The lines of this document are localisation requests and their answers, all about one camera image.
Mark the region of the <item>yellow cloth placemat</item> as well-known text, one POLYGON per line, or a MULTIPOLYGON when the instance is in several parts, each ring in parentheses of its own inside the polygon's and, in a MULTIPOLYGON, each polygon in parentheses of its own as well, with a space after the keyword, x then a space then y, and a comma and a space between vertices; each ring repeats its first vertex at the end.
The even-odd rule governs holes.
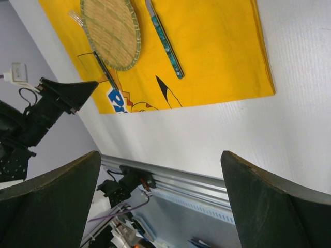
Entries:
POLYGON ((175 109, 273 96, 275 88, 256 1, 152 1, 184 72, 175 75, 145 1, 132 1, 141 52, 128 71, 110 70, 114 91, 82 28, 70 16, 79 1, 41 1, 62 45, 101 114, 175 109))

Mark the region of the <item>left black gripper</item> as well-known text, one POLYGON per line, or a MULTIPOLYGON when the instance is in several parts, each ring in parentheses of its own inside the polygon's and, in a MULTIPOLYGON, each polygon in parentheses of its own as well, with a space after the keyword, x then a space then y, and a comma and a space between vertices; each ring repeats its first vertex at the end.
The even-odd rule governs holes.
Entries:
POLYGON ((21 113, 1 102, 1 181, 25 180, 30 158, 36 156, 36 147, 63 111, 79 111, 99 83, 87 81, 59 83, 42 77, 38 85, 42 98, 26 113, 21 113))

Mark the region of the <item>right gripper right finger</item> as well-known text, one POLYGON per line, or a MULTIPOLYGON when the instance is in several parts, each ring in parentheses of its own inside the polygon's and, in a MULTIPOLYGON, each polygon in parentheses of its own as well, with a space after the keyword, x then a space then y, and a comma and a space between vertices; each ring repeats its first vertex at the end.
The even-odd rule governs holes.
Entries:
POLYGON ((242 247, 330 247, 330 195, 224 151, 221 167, 242 247))

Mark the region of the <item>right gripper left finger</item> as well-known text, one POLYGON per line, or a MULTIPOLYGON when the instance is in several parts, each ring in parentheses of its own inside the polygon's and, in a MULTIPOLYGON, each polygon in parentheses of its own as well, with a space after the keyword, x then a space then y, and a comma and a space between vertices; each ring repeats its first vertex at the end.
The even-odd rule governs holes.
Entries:
POLYGON ((100 166, 91 151, 1 189, 1 247, 79 247, 100 166))

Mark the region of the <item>round woven bamboo plate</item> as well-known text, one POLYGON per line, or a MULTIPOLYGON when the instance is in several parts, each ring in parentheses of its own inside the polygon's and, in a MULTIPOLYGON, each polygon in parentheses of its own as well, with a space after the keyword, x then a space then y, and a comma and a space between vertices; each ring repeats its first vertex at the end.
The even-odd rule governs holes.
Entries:
POLYGON ((81 18, 91 42, 107 66, 133 68, 140 56, 141 34, 130 1, 80 1, 81 18))

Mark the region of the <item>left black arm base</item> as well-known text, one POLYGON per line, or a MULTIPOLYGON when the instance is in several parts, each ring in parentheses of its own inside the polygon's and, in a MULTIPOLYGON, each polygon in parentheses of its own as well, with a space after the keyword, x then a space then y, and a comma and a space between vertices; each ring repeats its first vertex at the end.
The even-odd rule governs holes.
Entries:
POLYGON ((97 187, 109 199, 110 206, 116 207, 131 197, 131 192, 142 186, 148 192, 156 188, 156 182, 150 172, 121 165, 119 181, 106 180, 97 187))

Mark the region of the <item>fork with teal handle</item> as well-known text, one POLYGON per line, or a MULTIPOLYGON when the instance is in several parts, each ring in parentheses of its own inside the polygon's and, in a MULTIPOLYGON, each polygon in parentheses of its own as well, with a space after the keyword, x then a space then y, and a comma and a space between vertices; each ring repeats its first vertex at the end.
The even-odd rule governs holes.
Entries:
POLYGON ((111 76, 109 70, 107 69, 105 62, 104 62, 104 61, 101 59, 101 57, 98 55, 98 53, 97 53, 97 51, 96 51, 96 49, 95 49, 95 46, 94 46, 93 43, 91 42, 91 39, 89 38, 88 33, 87 33, 87 28, 86 28, 86 26, 84 25, 82 18, 81 18, 81 17, 80 17, 80 16, 79 16, 74 10, 70 10, 70 11, 68 12, 68 15, 69 15, 72 19, 74 19, 78 25, 81 26, 81 28, 83 29, 83 31, 84 31, 84 33, 85 33, 85 35, 86 35, 86 37, 87 37, 88 44, 89 44, 89 46, 90 46, 91 49, 92 49, 92 54, 93 54, 93 56, 95 57, 95 59, 96 59, 98 65, 100 66, 100 68, 101 68, 103 74, 106 76, 107 80, 109 81, 109 83, 111 84, 111 86, 113 87, 113 89, 115 89, 116 91, 119 91, 119 87, 117 86, 117 84, 115 83, 114 78, 111 76))

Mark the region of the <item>spoon with teal handle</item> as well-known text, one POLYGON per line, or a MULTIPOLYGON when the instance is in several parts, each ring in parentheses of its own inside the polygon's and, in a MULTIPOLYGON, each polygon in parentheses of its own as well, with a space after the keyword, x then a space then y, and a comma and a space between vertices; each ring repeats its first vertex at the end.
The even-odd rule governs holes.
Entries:
POLYGON ((156 30, 156 33, 160 39, 160 42, 163 46, 163 49, 166 52, 166 55, 170 61, 170 64, 177 76, 178 79, 183 79, 184 78, 184 72, 180 66, 180 63, 175 55, 175 52, 171 46, 171 43, 167 37, 167 34, 161 24, 160 19, 158 18, 157 14, 155 13, 155 10, 152 5, 152 1, 146 0, 145 5, 147 7, 148 13, 151 17, 151 21, 153 23, 153 27, 156 30))

